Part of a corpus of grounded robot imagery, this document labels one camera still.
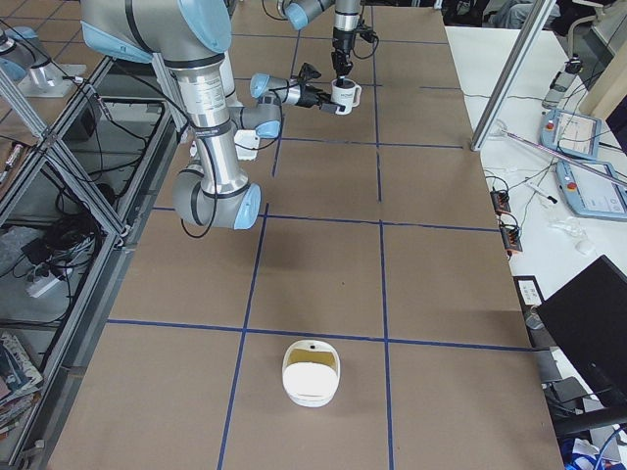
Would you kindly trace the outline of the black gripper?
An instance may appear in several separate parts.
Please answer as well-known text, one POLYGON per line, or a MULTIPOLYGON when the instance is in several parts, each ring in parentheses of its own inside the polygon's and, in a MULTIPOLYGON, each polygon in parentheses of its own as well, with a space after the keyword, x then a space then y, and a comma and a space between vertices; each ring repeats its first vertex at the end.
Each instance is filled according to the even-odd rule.
POLYGON ((341 83, 347 80, 354 66, 350 59, 353 45, 354 33, 351 30, 333 29, 331 61, 335 76, 341 77, 341 83))
POLYGON ((346 107, 341 104, 326 102, 326 92, 320 88, 300 84, 300 95, 296 105, 301 108, 318 107, 321 111, 329 114, 345 114, 346 107))

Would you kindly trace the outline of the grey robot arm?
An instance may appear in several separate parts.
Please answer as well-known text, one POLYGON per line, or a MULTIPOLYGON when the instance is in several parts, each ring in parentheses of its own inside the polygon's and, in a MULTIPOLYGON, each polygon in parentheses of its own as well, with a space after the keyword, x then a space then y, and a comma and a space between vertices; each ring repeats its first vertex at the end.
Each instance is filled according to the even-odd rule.
POLYGON ((352 71, 351 58, 360 28, 361 1, 358 0, 298 0, 276 1, 276 16, 270 14, 262 2, 264 12, 276 21, 287 21, 296 30, 304 29, 327 10, 334 9, 331 53, 332 66, 338 87, 348 84, 352 71))
POLYGON ((223 1, 84 1, 81 27, 91 49, 143 64, 160 55, 175 78, 197 148, 196 157, 177 175, 173 192, 176 212, 189 223, 235 230, 255 224, 261 188, 239 164, 237 130, 276 137, 282 104, 317 106, 330 113, 344 108, 301 78, 262 76, 251 85, 256 106, 234 106, 227 96, 225 66, 231 19, 223 1))

